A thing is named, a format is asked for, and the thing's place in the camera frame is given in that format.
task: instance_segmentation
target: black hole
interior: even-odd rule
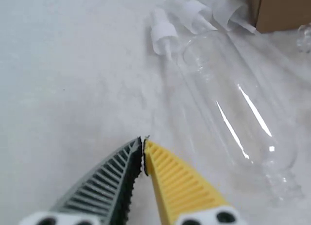
[[[54,218],[45,218],[45,219],[42,219],[36,225],[55,225],[55,224],[56,224],[56,219],[54,219]]]
[[[233,214],[228,212],[220,212],[217,214],[217,219],[220,223],[229,224],[235,222],[235,217]]]
[[[81,221],[81,222],[77,223],[76,225],[92,225],[92,223],[89,221]]]
[[[189,220],[185,220],[182,225],[201,225],[198,221],[193,220],[193,219],[189,219]]]

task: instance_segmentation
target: white plastic part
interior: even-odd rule
[[[211,7],[214,19],[227,31],[237,25],[254,33],[256,28],[247,21],[248,6],[241,0],[200,0]]]
[[[166,8],[193,34],[215,30],[210,24],[212,10],[197,0],[166,0]]]
[[[36,212],[24,218],[19,225],[101,225],[99,218],[87,214],[66,214],[51,211]]]
[[[156,54],[165,55],[171,60],[172,53],[178,52],[180,46],[175,27],[169,22],[166,13],[161,8],[156,8],[151,14],[152,46]]]
[[[247,225],[239,212],[230,206],[216,207],[213,209],[202,210],[191,214],[179,216],[175,225],[198,224],[198,225]]]

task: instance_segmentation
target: bottle cap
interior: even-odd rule
[[[163,9],[157,7],[151,13],[151,39],[156,54],[166,55],[171,59],[172,52],[179,50],[178,35],[175,27],[169,22]]]
[[[212,10],[197,0],[166,0],[167,9],[193,34],[215,30],[210,24]]]

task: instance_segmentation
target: clear plastic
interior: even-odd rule
[[[233,169],[267,182],[278,202],[302,197],[291,172],[297,157],[295,130],[230,38],[219,31],[197,36],[181,60],[206,125],[225,147]]]
[[[311,23],[299,27],[296,43],[300,52],[311,52]]]

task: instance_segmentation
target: white surface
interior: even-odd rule
[[[149,12],[163,1],[0,0],[0,224],[49,209],[84,173],[136,136],[152,133],[154,141],[178,151],[173,146],[185,137],[174,138],[169,125],[163,71],[146,28]],[[299,60],[295,32],[270,37],[310,81],[311,64]],[[246,45],[240,49],[249,52]],[[256,66],[260,59],[249,56]],[[179,155],[251,224],[306,224],[311,216],[301,208],[311,202],[309,85],[269,67],[260,70],[272,75],[297,121],[301,146],[294,173],[307,199],[281,211],[257,209],[265,205],[259,187],[230,173],[196,113],[191,131],[200,159],[182,148]],[[135,184],[132,201],[129,224],[160,223],[148,178]]]

